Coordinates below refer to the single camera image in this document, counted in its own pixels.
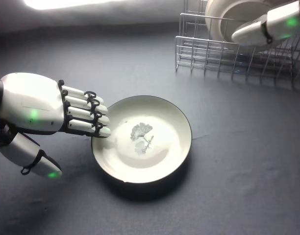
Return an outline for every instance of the light strip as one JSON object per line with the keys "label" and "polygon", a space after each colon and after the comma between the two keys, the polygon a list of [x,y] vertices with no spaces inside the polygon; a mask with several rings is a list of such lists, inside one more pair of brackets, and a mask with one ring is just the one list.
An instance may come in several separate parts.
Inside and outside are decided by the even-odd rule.
{"label": "light strip", "polygon": [[105,3],[110,1],[122,0],[24,0],[27,6],[30,6],[37,10],[66,8],[72,6]]}

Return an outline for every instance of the white plate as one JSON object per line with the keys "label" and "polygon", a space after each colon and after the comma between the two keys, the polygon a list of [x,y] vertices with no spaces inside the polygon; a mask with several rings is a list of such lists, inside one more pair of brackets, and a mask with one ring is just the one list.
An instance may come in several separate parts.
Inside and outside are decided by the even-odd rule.
{"label": "white plate", "polygon": [[[235,19],[238,21],[226,21],[206,18],[206,25],[215,41],[233,42],[232,34],[235,30],[248,21],[254,21],[260,16],[266,14],[271,8],[278,6],[287,0],[210,0],[207,4],[205,15],[210,17]],[[271,45],[256,47],[256,52],[269,50],[276,47],[283,41],[275,41]],[[225,44],[225,47],[236,50],[234,45]],[[240,47],[241,53],[251,52],[253,47]]]}
{"label": "white plate", "polygon": [[92,151],[109,175],[123,182],[149,183],[170,175],[186,159],[192,131],[172,103],[142,95],[123,99],[108,110],[112,134],[92,138]]}

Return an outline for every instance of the wire basket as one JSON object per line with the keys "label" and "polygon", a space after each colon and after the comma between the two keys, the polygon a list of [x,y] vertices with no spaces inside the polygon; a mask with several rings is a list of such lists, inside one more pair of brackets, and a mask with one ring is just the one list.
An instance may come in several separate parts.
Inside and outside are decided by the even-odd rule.
{"label": "wire basket", "polygon": [[[300,34],[292,36],[280,45],[264,52],[256,52],[256,48],[240,47],[236,43],[226,42],[226,29],[229,24],[241,21],[205,16],[207,0],[199,0],[190,4],[184,0],[184,12],[180,14],[179,36],[175,40],[175,69],[179,66],[193,69],[230,73],[231,78],[236,74],[246,79],[250,76],[260,78],[270,77],[276,82],[279,78],[290,79],[293,83],[300,74]],[[222,41],[212,40],[206,25],[221,21],[225,25]]]}

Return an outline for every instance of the robotic hand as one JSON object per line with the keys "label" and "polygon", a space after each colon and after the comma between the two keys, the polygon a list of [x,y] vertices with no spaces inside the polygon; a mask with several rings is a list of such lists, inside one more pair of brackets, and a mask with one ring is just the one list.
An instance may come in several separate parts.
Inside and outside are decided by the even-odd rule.
{"label": "robotic hand", "polygon": [[12,73],[0,80],[0,152],[13,163],[48,178],[58,178],[61,167],[25,135],[65,132],[106,138],[107,108],[94,92],[64,86],[64,81],[31,73]]}
{"label": "robotic hand", "polygon": [[270,10],[253,22],[240,26],[232,35],[242,46],[264,46],[300,33],[300,0]]}

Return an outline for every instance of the gray fabric surface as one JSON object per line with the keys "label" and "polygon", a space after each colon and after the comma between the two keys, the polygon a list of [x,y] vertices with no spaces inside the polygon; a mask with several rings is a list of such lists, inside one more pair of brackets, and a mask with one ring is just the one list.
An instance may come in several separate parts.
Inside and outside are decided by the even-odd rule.
{"label": "gray fabric surface", "polygon": [[0,154],[0,235],[300,235],[300,90],[190,75],[188,68],[175,73],[177,30],[166,26],[1,39],[0,78],[23,71],[64,79],[97,92],[107,106],[155,95],[185,113],[194,140],[181,184],[139,201],[102,180],[89,138],[34,136],[64,177],[22,176]]}

